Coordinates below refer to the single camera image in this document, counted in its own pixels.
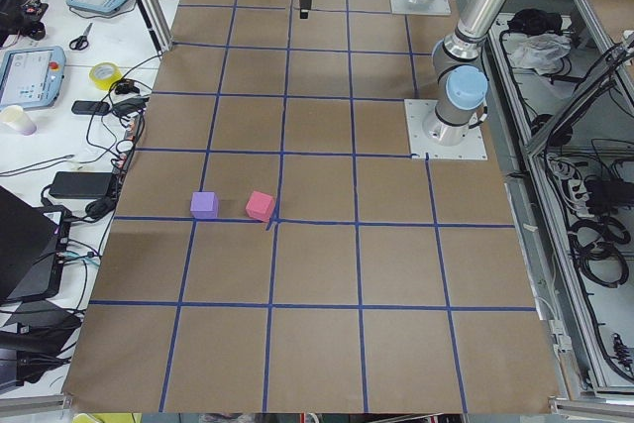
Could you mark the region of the black power adapter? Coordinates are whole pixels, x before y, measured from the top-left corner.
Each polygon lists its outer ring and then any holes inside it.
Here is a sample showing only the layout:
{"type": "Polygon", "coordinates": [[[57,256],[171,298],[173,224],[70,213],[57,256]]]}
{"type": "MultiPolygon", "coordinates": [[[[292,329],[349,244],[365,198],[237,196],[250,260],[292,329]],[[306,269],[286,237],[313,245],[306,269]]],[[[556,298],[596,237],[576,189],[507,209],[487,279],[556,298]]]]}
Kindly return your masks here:
{"type": "Polygon", "coordinates": [[[111,172],[59,171],[49,190],[50,196],[66,199],[100,198],[108,193],[111,172]]]}

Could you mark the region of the pink foam block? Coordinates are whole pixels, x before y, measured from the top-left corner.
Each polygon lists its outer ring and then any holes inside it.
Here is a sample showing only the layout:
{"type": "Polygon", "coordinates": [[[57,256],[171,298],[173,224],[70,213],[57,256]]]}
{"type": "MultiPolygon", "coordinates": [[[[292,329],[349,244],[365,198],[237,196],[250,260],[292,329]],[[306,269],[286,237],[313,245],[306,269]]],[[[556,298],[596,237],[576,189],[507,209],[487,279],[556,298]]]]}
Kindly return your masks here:
{"type": "Polygon", "coordinates": [[[268,222],[275,207],[273,196],[254,190],[246,205],[247,215],[260,222],[268,222]]]}

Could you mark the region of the white paper cup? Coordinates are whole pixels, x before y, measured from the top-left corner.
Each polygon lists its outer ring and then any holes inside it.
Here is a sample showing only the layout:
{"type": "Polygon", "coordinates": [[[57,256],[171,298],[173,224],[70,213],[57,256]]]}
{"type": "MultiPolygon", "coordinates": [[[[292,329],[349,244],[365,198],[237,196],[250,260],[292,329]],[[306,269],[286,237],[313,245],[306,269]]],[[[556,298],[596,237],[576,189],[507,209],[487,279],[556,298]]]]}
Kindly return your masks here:
{"type": "Polygon", "coordinates": [[[19,105],[6,106],[1,111],[1,123],[23,136],[31,136],[37,130],[35,122],[19,105]]]}

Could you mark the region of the purple foam block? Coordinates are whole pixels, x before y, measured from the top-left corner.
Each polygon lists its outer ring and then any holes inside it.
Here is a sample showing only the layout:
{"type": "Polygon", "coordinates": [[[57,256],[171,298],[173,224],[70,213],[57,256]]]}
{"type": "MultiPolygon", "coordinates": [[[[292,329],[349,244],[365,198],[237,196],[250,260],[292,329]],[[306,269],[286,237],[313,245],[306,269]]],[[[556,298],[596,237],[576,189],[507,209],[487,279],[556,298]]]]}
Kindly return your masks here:
{"type": "Polygon", "coordinates": [[[197,220],[215,219],[218,217],[219,201],[213,191],[196,191],[192,193],[190,213],[197,220]]]}

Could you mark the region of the black laptop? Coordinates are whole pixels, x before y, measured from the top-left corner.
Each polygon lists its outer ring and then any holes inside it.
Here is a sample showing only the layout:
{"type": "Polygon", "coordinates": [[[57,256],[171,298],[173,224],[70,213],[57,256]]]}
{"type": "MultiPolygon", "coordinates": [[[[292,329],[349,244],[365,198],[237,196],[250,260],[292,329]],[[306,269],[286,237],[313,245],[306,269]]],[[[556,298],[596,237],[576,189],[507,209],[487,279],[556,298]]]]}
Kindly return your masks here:
{"type": "Polygon", "coordinates": [[[33,207],[1,190],[1,303],[39,301],[58,293],[69,210],[33,207]]]}

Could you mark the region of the black handled scissors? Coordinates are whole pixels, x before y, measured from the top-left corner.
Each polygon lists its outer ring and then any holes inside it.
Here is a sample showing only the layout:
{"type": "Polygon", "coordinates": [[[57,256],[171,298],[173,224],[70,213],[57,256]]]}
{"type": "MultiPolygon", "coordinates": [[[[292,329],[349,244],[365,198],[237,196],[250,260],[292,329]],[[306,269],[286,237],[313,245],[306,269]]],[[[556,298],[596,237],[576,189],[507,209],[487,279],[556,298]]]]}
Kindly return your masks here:
{"type": "Polygon", "coordinates": [[[93,24],[90,23],[79,36],[72,39],[68,43],[68,47],[71,51],[82,52],[88,48],[89,46],[88,36],[91,32],[92,26],[93,24]]]}

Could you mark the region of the yellow tape roll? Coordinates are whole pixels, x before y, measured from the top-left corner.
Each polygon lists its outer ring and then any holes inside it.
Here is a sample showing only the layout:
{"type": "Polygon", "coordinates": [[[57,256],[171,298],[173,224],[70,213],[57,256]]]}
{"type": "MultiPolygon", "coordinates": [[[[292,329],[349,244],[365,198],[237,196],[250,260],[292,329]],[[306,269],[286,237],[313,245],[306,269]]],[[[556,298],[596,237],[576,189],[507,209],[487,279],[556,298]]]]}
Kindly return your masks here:
{"type": "Polygon", "coordinates": [[[109,91],[113,85],[123,78],[123,73],[117,64],[104,61],[95,64],[90,69],[89,78],[98,89],[109,91]]]}

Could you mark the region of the brown paper table cover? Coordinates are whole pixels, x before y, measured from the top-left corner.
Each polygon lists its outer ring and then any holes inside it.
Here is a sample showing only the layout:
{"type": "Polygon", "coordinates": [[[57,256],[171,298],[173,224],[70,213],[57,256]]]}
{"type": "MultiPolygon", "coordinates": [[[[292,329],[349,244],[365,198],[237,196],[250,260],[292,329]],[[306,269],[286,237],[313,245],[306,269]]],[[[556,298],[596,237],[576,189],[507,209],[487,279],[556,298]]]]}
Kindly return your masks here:
{"type": "Polygon", "coordinates": [[[495,156],[413,159],[455,18],[180,0],[64,389],[81,412],[543,413],[495,156]],[[268,222],[252,192],[271,195],[268,222]],[[193,192],[218,217],[190,213],[193,192]]]}

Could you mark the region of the near blue teach pendant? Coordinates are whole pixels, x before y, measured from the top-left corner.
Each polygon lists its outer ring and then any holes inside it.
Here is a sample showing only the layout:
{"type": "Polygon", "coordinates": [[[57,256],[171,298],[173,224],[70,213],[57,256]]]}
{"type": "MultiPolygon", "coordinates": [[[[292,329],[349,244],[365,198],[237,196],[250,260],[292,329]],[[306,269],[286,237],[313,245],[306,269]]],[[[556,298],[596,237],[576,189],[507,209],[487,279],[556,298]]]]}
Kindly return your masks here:
{"type": "Polygon", "coordinates": [[[51,107],[60,92],[65,62],[61,47],[7,52],[1,63],[1,109],[51,107]]]}

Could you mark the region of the crumpled white cloth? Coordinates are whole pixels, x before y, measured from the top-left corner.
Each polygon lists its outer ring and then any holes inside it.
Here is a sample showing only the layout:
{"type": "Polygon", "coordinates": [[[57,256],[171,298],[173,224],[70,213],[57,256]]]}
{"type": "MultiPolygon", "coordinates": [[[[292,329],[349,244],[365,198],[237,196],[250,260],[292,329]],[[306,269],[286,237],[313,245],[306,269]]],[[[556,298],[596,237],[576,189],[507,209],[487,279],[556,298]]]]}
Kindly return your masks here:
{"type": "Polygon", "coordinates": [[[514,68],[533,69],[539,74],[554,73],[563,65],[563,58],[571,48],[572,41],[568,37],[546,33],[521,41],[509,60],[514,68]]]}

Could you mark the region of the black phone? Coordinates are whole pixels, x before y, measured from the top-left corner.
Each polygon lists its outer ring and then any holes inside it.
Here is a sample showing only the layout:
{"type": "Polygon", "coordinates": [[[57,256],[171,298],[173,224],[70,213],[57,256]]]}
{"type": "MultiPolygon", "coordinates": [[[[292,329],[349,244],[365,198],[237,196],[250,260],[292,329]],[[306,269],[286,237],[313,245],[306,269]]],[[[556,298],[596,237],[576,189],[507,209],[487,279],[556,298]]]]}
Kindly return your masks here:
{"type": "Polygon", "coordinates": [[[110,111],[110,105],[105,101],[76,100],[71,106],[71,112],[79,116],[105,116],[110,111]]]}

